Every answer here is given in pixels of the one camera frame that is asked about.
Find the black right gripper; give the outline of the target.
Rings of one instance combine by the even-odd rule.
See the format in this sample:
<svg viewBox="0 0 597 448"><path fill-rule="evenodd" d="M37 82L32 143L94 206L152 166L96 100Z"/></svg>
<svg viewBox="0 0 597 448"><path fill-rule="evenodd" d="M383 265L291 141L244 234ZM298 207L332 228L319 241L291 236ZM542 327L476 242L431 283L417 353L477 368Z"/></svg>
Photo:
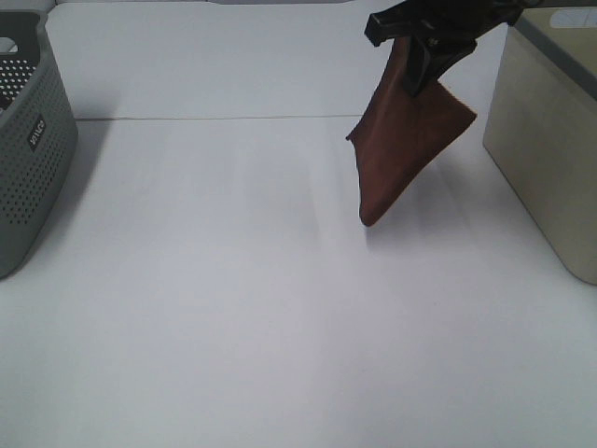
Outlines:
<svg viewBox="0 0 597 448"><path fill-rule="evenodd" d="M410 36L402 87L416 97L473 53L475 39L502 23L514 24L524 9L524 1L402 1L370 14L365 36L375 47Z"/></svg>

